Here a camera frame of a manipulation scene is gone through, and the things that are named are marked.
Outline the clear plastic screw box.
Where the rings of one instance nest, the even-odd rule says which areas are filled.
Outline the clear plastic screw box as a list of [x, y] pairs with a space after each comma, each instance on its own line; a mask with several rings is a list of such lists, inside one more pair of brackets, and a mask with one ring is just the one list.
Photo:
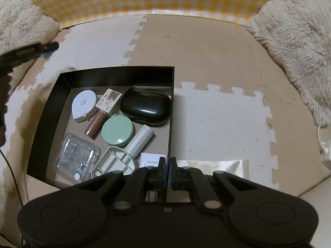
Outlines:
[[71, 184], [85, 182], [100, 157], [100, 147], [72, 133], [67, 133], [61, 142], [54, 170]]

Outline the white tape measure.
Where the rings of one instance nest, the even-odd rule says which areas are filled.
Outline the white tape measure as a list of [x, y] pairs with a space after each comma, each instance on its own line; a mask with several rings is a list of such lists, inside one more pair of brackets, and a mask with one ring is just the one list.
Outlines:
[[78, 123], [89, 120], [97, 111], [97, 102], [98, 98], [94, 91], [81, 91], [75, 96], [71, 104], [72, 118]]

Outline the white power adapter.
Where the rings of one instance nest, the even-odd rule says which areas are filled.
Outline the white power adapter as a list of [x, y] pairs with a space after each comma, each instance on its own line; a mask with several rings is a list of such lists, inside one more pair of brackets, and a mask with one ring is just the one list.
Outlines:
[[140, 154], [140, 161], [139, 161], [139, 168], [143, 167], [158, 167], [159, 160], [161, 157], [167, 159], [166, 155], [162, 154], [155, 154], [155, 153], [141, 153]]

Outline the white cylindrical tube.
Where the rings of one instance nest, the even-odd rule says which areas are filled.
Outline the white cylindrical tube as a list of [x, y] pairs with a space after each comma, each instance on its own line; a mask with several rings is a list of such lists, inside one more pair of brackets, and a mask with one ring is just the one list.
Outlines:
[[125, 151], [133, 159], [137, 158], [141, 151], [152, 139], [153, 135], [154, 131], [147, 125], [143, 125], [125, 147]]

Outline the black storage box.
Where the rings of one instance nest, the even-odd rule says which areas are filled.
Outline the black storage box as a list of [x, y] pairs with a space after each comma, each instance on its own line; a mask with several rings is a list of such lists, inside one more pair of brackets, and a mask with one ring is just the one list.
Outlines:
[[61, 73], [46, 102], [27, 173], [58, 188], [139, 159], [168, 157], [173, 66], [102, 67]]

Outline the green round compact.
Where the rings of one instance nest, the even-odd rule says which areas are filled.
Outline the green round compact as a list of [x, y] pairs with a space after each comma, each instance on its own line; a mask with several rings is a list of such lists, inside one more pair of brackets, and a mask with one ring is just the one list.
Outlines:
[[133, 138], [132, 121], [124, 115], [114, 115], [102, 127], [102, 138], [110, 146], [123, 147]]

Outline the brown lip gloss tube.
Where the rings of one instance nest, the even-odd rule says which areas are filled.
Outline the brown lip gloss tube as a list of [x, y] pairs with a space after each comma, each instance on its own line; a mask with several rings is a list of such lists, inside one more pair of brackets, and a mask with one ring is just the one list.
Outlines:
[[93, 139], [106, 119], [118, 113], [121, 97], [122, 94], [115, 90], [110, 88], [106, 90], [100, 100], [96, 103], [97, 111], [85, 130], [85, 134], [88, 137]]

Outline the black glossy case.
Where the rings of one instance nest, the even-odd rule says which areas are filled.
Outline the black glossy case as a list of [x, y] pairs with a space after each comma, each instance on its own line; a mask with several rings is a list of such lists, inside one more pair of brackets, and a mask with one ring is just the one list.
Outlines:
[[171, 99], [162, 93], [130, 88], [122, 96], [120, 111], [132, 121], [148, 126], [161, 126], [170, 118]]

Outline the white fluffy left pillow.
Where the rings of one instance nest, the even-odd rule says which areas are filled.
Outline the white fluffy left pillow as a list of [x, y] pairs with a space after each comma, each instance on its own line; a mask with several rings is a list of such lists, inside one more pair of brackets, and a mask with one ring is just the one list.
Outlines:
[[1, 54], [35, 44], [49, 43], [59, 33], [57, 21], [30, 0], [1, 0]]

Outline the shiny gold foil bag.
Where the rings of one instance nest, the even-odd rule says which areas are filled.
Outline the shiny gold foil bag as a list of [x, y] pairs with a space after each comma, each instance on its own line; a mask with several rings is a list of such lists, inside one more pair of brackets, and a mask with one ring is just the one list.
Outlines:
[[198, 168], [205, 175], [212, 176], [215, 171], [225, 171], [250, 180], [249, 161], [248, 160], [230, 160], [230, 161], [192, 161], [177, 160], [178, 167]]

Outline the white cabinet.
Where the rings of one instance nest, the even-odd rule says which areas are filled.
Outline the white cabinet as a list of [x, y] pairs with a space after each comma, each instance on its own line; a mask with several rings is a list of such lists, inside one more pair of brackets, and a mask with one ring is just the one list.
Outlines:
[[320, 127], [317, 127], [317, 140], [320, 148], [322, 164], [330, 171], [331, 170], [331, 159], [330, 159], [330, 140], [322, 142], [320, 138]]

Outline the grey fluffy right pillow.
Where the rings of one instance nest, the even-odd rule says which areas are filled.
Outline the grey fluffy right pillow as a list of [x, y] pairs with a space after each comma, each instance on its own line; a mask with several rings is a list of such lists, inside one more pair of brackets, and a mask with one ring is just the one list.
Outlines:
[[330, 0], [271, 0], [247, 29], [280, 65], [315, 125], [330, 125]]

